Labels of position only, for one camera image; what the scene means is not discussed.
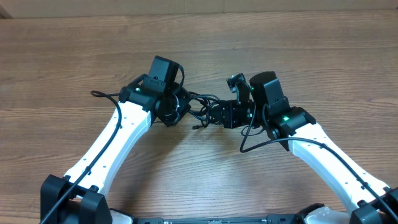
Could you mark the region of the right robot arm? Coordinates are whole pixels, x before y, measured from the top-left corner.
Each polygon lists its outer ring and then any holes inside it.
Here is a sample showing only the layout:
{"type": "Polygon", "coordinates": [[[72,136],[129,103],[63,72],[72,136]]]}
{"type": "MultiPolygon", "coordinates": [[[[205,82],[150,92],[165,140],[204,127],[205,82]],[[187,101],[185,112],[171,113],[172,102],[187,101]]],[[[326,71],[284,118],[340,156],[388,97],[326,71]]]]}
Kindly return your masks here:
{"type": "Polygon", "coordinates": [[[316,119],[301,107],[290,106],[275,72],[246,80],[243,74],[227,79],[236,100],[221,100],[209,116],[225,128],[261,127],[269,140],[242,153],[278,142],[303,160],[332,189],[345,207],[333,211],[314,203],[287,223],[397,223],[397,189],[375,178],[342,151],[316,119]]]}

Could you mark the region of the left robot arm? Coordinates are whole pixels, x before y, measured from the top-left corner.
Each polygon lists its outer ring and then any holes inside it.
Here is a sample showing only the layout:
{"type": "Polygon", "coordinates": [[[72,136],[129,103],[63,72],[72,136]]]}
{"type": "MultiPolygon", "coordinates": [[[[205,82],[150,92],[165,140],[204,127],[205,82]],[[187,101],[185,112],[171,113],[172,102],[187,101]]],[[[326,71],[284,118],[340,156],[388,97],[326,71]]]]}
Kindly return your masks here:
{"type": "Polygon", "coordinates": [[[49,175],[40,189],[41,223],[134,223],[126,212],[109,208],[113,180],[135,143],[160,119],[176,125],[190,109],[190,95],[176,82],[183,67],[156,56],[149,73],[118,94],[92,91],[116,107],[111,119],[85,155],[63,177],[49,175]]]}

